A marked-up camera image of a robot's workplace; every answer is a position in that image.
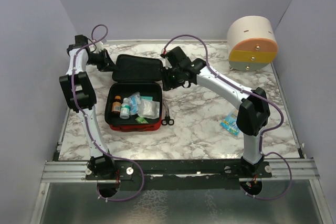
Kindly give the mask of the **white bottle blue label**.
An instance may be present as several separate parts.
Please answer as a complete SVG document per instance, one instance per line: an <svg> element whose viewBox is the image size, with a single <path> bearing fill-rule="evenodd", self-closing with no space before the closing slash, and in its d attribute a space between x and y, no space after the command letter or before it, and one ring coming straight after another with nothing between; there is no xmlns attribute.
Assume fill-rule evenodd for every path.
<svg viewBox="0 0 336 224"><path fill-rule="evenodd" d="M129 100L129 98L124 98L124 99L123 99L123 103L126 103L126 104L130 105L130 100Z"/></svg>

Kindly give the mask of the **brown bottle orange cap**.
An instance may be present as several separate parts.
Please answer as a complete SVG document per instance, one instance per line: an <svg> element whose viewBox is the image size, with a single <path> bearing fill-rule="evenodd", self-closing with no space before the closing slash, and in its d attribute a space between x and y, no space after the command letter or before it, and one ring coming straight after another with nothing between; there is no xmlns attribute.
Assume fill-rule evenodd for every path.
<svg viewBox="0 0 336 224"><path fill-rule="evenodd" d="M112 108L111 108L111 112L113 114L120 114L120 110L121 110L121 97L119 95L116 95L114 97L113 103L112 103Z"/></svg>

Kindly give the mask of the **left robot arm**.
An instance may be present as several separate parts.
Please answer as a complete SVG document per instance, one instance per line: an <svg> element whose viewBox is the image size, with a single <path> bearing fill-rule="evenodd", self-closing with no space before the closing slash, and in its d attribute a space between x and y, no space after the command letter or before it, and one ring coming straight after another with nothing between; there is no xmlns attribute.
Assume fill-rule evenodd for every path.
<svg viewBox="0 0 336 224"><path fill-rule="evenodd" d="M93 42L84 35L76 35L75 43L67 48L70 57L69 68L59 78L67 106L80 118L89 144L90 159L87 162L89 176L111 179L117 171L110 151L102 137L97 121L97 97L86 72L88 63L97 64L108 57L104 49L98 53L90 51Z"/></svg>

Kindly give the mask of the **red black medicine case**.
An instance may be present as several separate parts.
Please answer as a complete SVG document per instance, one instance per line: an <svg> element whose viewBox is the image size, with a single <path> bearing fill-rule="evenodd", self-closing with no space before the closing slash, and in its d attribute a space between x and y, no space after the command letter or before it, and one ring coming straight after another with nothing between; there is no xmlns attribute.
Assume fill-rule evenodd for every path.
<svg viewBox="0 0 336 224"><path fill-rule="evenodd" d="M112 74L114 84L109 90L104 112L106 123L110 129L119 132L158 130L161 126L163 107L162 88L158 84L162 80L162 61L155 58L120 54L117 56L115 65L117 69ZM132 115L129 119L121 119L119 115L112 112L112 104L116 96L124 99L137 92L159 103L160 114L157 119L147 119L146 123L139 123L136 120L137 115Z"/></svg>

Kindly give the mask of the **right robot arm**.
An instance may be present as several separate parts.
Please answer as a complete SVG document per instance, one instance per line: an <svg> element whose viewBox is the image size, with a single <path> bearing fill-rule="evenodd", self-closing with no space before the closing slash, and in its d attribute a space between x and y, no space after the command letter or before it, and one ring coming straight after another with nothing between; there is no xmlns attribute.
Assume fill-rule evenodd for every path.
<svg viewBox="0 0 336 224"><path fill-rule="evenodd" d="M260 133L268 123L270 116L269 105L260 98L266 98L262 88L251 89L227 82L206 61L197 58L191 61L180 47L162 54L170 64L162 68L163 90L169 91L183 86L186 82L207 88L224 98L238 110L236 124L244 137L244 152L241 158L241 171L246 177L254 177L260 171L263 154L260 150Z"/></svg>

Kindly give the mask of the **white gauze clear bag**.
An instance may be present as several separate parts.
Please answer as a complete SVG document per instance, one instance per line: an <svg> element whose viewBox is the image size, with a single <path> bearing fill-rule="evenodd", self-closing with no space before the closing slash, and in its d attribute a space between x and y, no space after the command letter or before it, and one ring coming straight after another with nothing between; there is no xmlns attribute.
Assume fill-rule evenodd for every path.
<svg viewBox="0 0 336 224"><path fill-rule="evenodd" d="M157 119L160 115L160 103L150 100L141 100L138 116L147 119Z"/></svg>

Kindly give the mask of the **black handled scissors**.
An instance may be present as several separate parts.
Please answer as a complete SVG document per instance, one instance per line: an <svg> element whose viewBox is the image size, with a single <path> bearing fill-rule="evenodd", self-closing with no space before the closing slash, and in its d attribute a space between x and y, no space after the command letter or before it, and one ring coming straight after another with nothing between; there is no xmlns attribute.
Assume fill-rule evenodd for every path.
<svg viewBox="0 0 336 224"><path fill-rule="evenodd" d="M163 106L165 108L165 116L161 120L161 124L163 126L166 126L166 125L172 126L172 125L174 125L174 120L170 117L170 108L169 108L169 105L168 105L168 103L165 100L163 100Z"/></svg>

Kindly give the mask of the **small teal clear pouch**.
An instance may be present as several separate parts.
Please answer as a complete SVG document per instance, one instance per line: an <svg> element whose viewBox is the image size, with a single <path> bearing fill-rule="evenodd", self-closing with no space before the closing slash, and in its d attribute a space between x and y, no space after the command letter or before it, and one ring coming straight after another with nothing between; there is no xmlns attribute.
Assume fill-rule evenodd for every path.
<svg viewBox="0 0 336 224"><path fill-rule="evenodd" d="M149 96L140 96L140 98L141 98L142 100L153 101L153 98L152 98L152 97L149 97Z"/></svg>

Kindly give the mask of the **clear bottle green label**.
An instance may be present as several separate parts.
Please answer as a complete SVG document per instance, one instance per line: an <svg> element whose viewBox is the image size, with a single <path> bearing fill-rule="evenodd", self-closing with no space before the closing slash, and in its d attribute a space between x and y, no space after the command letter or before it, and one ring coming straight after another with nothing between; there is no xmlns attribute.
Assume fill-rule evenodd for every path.
<svg viewBox="0 0 336 224"><path fill-rule="evenodd" d="M127 120L130 117L131 107L127 103L123 103L120 108L120 118Z"/></svg>

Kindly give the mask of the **blue packets clear bag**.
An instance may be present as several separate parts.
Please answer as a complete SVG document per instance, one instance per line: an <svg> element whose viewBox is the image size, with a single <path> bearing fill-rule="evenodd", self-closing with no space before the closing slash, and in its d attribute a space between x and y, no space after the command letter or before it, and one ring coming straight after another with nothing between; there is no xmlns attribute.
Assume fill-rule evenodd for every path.
<svg viewBox="0 0 336 224"><path fill-rule="evenodd" d="M141 96L139 92L136 92L134 94L132 94L131 96L128 97L129 101L130 101L130 114L131 115L136 115L138 113L139 110L139 106L141 104Z"/></svg>

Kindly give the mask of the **small green box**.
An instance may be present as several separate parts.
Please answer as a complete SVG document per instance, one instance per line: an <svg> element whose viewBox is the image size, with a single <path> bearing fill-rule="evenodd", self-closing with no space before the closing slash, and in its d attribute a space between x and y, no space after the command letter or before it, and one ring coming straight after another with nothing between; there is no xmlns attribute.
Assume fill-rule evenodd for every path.
<svg viewBox="0 0 336 224"><path fill-rule="evenodd" d="M148 121L145 118L139 116L135 120L140 124L148 124Z"/></svg>

